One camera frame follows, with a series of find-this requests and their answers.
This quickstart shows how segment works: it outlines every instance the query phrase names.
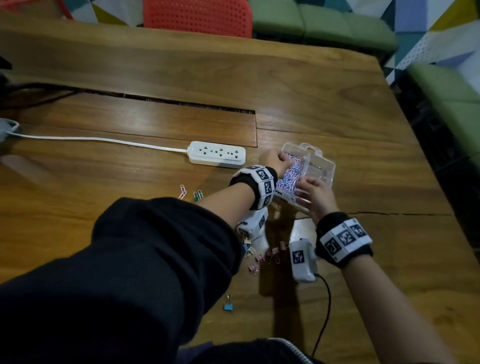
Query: yellow triangle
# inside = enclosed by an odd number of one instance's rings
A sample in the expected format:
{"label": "yellow triangle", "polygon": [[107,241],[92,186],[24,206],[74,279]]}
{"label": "yellow triangle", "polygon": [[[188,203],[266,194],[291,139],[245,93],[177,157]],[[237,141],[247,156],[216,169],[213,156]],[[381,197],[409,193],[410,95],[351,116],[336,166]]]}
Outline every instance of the yellow triangle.
{"label": "yellow triangle", "polygon": [[429,29],[430,32],[441,32],[478,19],[476,0],[455,0],[452,5]]}
{"label": "yellow triangle", "polygon": [[116,25],[127,25],[123,20],[120,20],[116,16],[110,14],[109,12],[106,12],[102,8],[96,6],[95,4],[92,4],[93,6],[93,11],[95,12],[96,19],[98,20],[99,23],[104,23],[104,24],[116,24]]}

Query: hand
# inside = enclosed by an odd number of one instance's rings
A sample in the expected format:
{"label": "hand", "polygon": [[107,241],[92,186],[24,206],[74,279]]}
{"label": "hand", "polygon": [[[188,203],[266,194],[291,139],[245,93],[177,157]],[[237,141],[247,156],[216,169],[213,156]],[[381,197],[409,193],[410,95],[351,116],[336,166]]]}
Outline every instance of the hand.
{"label": "hand", "polygon": [[308,192],[306,194],[305,192],[296,191],[295,195],[298,196],[297,203],[310,211],[310,216],[315,226],[324,216],[331,212],[339,211],[333,191],[325,182],[316,178],[300,177],[297,181],[297,188]]}
{"label": "hand", "polygon": [[293,167],[293,160],[281,150],[268,149],[260,155],[258,164],[275,169],[278,179],[281,180],[287,169]]}

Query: person's left hand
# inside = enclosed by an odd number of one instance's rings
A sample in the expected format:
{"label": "person's left hand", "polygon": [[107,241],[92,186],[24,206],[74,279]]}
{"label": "person's left hand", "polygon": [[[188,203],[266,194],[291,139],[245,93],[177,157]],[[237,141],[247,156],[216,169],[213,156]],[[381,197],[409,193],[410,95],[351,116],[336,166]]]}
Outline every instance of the person's left hand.
{"label": "person's left hand", "polygon": [[268,149],[260,155],[258,164],[275,169],[278,179],[281,180],[287,169],[293,167],[293,160],[279,149]]}

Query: white power strip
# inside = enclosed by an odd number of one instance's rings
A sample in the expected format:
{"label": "white power strip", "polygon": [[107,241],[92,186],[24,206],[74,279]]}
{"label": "white power strip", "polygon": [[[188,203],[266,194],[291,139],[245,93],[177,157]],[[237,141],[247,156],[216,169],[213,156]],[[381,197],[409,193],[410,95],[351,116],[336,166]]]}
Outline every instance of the white power strip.
{"label": "white power strip", "polygon": [[128,146],[140,146],[143,148],[165,150],[168,152],[187,153],[191,163],[206,164],[208,166],[219,166],[238,168],[245,163],[246,151],[241,146],[229,146],[226,144],[216,144],[207,142],[191,142],[188,149],[168,148],[165,146],[153,146],[150,144],[141,144],[127,142],[125,140],[85,137],[85,136],[40,136],[40,135],[26,135],[18,134],[16,130],[19,128],[19,123],[14,120],[0,118],[0,143],[7,135],[18,136],[30,139],[47,139],[47,140],[88,140],[97,142],[108,142],[125,144]]}
{"label": "white power strip", "polygon": [[238,168],[245,164],[246,151],[241,146],[191,142],[188,146],[188,158],[195,164]]}

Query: person's right arm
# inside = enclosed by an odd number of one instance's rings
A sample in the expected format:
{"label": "person's right arm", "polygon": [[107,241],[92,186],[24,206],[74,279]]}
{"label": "person's right arm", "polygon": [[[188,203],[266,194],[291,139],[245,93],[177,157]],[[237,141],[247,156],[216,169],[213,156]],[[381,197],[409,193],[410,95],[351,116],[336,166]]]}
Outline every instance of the person's right arm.
{"label": "person's right arm", "polygon": [[[320,180],[301,178],[297,186],[308,192],[297,193],[297,202],[309,209],[316,226],[339,211],[331,188]],[[351,258],[342,274],[382,364],[458,363],[370,255]]]}

